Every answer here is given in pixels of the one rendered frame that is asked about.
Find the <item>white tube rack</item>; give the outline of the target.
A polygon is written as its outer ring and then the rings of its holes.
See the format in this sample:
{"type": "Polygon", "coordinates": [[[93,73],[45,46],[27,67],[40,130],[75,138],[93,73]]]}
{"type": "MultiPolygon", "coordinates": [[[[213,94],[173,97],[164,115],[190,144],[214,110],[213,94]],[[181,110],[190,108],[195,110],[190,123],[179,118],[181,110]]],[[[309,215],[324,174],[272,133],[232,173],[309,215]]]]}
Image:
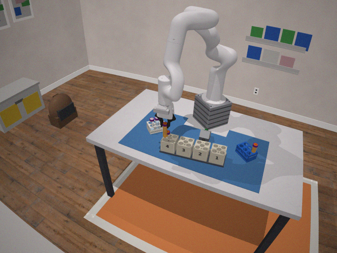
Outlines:
{"type": "Polygon", "coordinates": [[[158,126],[156,126],[155,123],[154,123],[153,127],[150,126],[149,122],[150,121],[147,121],[147,129],[148,129],[148,131],[149,131],[150,134],[154,134],[154,133],[158,133],[158,132],[162,132],[163,131],[163,127],[161,127],[160,122],[159,122],[158,126]],[[156,129],[155,127],[159,127],[159,129],[156,129]],[[151,128],[154,128],[154,130],[150,130],[151,128]]]}

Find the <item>beige bucket adapter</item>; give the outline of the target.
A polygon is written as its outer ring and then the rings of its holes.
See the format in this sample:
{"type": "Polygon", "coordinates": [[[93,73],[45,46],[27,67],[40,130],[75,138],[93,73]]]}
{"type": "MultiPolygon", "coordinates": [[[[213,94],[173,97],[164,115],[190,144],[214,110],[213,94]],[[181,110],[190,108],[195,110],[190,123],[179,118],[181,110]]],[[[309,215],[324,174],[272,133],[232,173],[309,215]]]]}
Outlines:
{"type": "Polygon", "coordinates": [[[179,141],[179,135],[170,134],[166,138],[161,139],[161,151],[174,154],[176,151],[177,143],[179,141]]]}
{"type": "Polygon", "coordinates": [[[196,140],[193,148],[193,159],[207,161],[207,154],[210,151],[210,142],[196,140]]]}
{"type": "Polygon", "coordinates": [[[227,146],[213,143],[210,150],[209,163],[219,164],[223,166],[227,146]]]}
{"type": "Polygon", "coordinates": [[[194,148],[193,138],[181,136],[176,147],[176,154],[184,157],[191,157],[194,148]]]}

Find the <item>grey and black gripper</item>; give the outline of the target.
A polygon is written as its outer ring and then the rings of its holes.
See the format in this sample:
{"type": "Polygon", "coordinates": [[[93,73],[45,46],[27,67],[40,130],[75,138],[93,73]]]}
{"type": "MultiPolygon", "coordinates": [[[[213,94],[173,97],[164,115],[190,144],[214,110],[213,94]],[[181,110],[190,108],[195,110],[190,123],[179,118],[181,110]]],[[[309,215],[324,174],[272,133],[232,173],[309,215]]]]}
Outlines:
{"type": "Polygon", "coordinates": [[[160,125],[162,127],[163,124],[163,118],[167,119],[167,128],[170,127],[170,122],[175,121],[176,118],[174,116],[174,105],[173,103],[171,103],[170,105],[168,105],[169,107],[167,109],[170,109],[170,113],[169,115],[165,115],[165,114],[160,114],[160,113],[156,113],[155,116],[159,119],[160,121],[160,125]]]}

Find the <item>blue flat mat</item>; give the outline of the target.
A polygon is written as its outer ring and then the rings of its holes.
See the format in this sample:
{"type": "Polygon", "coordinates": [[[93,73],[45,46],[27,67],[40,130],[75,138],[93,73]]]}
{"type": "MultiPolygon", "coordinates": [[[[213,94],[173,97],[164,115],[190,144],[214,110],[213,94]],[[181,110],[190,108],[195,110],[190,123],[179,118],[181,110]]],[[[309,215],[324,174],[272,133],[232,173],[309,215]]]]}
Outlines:
{"type": "MultiPolygon", "coordinates": [[[[231,130],[229,130],[226,137],[211,133],[209,139],[211,143],[210,149],[213,143],[227,146],[225,164],[224,167],[219,167],[201,163],[159,152],[163,132],[150,134],[147,129],[147,121],[150,121],[151,117],[155,119],[155,114],[152,109],[118,143],[197,173],[259,193],[268,153],[268,141],[231,130]],[[237,144],[243,142],[248,142],[251,146],[253,146],[253,143],[258,144],[256,150],[258,154],[255,160],[246,163],[236,152],[237,144]]],[[[188,119],[187,117],[176,114],[174,116],[176,120],[170,122],[170,127],[167,130],[170,131],[170,134],[179,135],[179,139],[181,136],[193,138],[195,139],[195,144],[196,140],[199,140],[201,130],[184,125],[188,119]]]]}

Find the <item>blue tube rack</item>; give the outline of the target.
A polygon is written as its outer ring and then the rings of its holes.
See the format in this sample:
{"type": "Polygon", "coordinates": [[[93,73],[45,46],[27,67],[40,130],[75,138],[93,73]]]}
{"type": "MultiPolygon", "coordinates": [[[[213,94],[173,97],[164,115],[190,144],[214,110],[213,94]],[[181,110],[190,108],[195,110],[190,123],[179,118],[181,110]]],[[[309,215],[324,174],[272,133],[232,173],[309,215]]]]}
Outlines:
{"type": "Polygon", "coordinates": [[[247,162],[250,162],[252,160],[255,160],[256,157],[257,157],[258,152],[256,151],[255,153],[252,153],[251,152],[252,149],[248,148],[248,147],[252,148],[252,146],[250,144],[248,144],[248,143],[247,143],[248,145],[246,146],[246,143],[247,142],[243,142],[243,143],[238,144],[236,146],[236,152],[247,163],[247,162]]]}

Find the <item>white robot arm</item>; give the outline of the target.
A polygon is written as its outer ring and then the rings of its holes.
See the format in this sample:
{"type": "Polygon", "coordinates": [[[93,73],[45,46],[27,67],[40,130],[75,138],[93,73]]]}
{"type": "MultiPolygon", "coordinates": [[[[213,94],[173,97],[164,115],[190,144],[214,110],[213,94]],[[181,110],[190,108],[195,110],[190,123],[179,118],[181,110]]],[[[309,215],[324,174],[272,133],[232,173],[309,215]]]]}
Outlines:
{"type": "Polygon", "coordinates": [[[159,105],[153,108],[153,112],[169,115],[168,105],[179,101],[182,96],[185,80],[179,62],[188,30],[195,30],[200,34],[206,43],[206,56],[221,63],[220,66],[211,67],[207,92],[202,94],[202,100],[211,105],[225,103],[226,97],[223,95],[225,76],[227,70],[236,63],[237,52],[219,44],[220,36],[215,28],[218,22],[219,16],[215,11],[196,6],[187,7],[184,12],[173,18],[163,59],[170,76],[158,77],[159,105]]]}

